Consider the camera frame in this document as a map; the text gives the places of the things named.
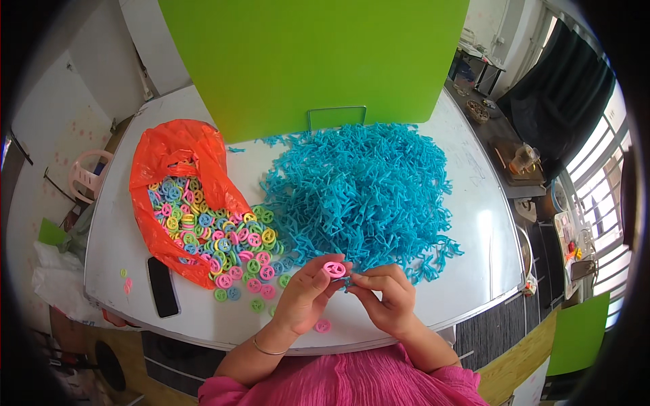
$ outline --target orange plastic bag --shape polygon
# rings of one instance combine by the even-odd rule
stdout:
[[[196,161],[196,168],[186,164],[169,167],[191,157]],[[221,133],[197,120],[174,120],[148,129],[135,149],[129,180],[133,214],[149,252],[183,277],[213,289],[215,283],[208,278],[208,262],[177,246],[153,215],[148,186],[167,175],[197,176],[203,184],[205,201],[213,210],[225,207],[233,213],[250,212],[244,196],[228,179]],[[198,263],[183,264],[179,257],[196,259]]]

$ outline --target woman's right hand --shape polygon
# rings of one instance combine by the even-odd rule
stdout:
[[[415,287],[396,264],[378,266],[364,273],[353,273],[348,292],[365,307],[375,326],[402,341],[422,322],[414,315]],[[380,301],[372,290],[382,293]]]

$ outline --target woven basket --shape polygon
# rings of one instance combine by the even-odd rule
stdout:
[[[468,100],[465,104],[465,110],[479,124],[485,124],[489,120],[488,110],[476,101]]]

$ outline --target hand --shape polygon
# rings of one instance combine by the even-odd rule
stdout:
[[[359,298],[379,330],[402,341],[422,325],[413,314],[415,287],[396,264],[353,273],[351,277],[357,286],[349,286],[348,292]],[[381,301],[372,290],[382,293]]]
[[[343,254],[327,254],[305,264],[291,277],[271,322],[296,337],[314,327],[330,297],[345,284],[344,281],[331,282],[322,267],[326,262],[341,262],[344,258]],[[346,268],[345,276],[348,276],[352,263],[342,263]]]

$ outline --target wooden tray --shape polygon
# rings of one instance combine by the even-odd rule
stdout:
[[[508,167],[510,161],[515,157],[515,152],[523,145],[523,142],[495,137],[488,142],[488,145],[495,166],[504,174],[510,186],[539,186],[546,181],[539,163],[535,164],[535,169],[531,172],[514,174],[510,171]]]

